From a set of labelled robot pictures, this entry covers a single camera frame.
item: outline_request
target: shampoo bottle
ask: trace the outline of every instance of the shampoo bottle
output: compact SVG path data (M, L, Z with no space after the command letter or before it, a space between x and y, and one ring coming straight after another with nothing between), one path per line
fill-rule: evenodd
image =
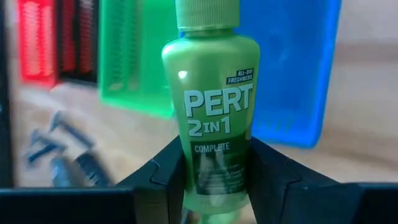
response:
M202 214L248 202L245 166L251 139L260 48L234 33L239 0L176 0L185 35L162 52L186 158L184 205Z

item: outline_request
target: green container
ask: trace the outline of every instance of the green container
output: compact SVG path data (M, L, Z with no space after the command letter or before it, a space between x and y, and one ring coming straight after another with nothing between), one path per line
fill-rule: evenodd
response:
M99 2L98 73L109 105L169 118L174 115L162 64L178 38L174 0Z

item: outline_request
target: red container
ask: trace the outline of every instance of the red container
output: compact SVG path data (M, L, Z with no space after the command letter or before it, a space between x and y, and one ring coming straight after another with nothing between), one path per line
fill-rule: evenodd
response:
M58 80L56 0L18 0L19 48L24 83L53 87Z

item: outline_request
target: blue plastic basket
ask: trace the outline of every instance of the blue plastic basket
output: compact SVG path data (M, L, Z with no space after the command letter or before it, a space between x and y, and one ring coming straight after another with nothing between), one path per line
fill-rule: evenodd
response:
M241 1L240 34L261 46L253 135L313 147L325 113L340 0Z

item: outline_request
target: green bottle cap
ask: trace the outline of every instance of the green bottle cap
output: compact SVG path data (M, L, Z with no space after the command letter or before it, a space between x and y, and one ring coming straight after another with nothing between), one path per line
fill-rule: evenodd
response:
M239 26L239 0L175 0L180 31Z

